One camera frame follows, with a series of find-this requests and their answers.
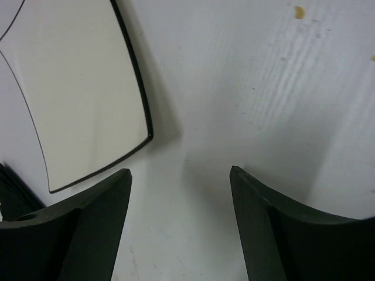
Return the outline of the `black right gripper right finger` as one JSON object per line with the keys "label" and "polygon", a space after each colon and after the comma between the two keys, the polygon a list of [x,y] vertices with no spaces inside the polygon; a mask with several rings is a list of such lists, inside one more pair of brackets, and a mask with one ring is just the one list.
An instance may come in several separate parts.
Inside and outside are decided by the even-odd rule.
{"label": "black right gripper right finger", "polygon": [[238,166],[230,185],[250,280],[374,279],[374,218],[309,207]]}

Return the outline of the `white square plate black rim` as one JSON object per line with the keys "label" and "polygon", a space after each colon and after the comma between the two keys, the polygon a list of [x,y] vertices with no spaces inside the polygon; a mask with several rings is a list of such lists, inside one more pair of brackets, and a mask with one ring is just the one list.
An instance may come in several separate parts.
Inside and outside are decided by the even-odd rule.
{"label": "white square plate black rim", "polygon": [[115,1],[22,1],[1,55],[29,112],[50,193],[151,141],[141,72]]}

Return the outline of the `black cloth placemat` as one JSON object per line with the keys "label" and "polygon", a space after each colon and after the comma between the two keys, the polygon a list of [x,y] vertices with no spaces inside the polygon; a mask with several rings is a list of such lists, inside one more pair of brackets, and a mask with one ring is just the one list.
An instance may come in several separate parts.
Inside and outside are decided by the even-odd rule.
{"label": "black cloth placemat", "polygon": [[1,164],[1,221],[45,208],[27,184],[7,165]]}

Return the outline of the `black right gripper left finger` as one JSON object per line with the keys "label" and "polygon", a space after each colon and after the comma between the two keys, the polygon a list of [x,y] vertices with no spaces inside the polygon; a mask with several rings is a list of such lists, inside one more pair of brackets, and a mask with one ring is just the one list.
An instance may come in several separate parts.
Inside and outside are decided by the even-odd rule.
{"label": "black right gripper left finger", "polygon": [[2,280],[110,280],[132,175],[121,169],[87,190],[1,221]]}

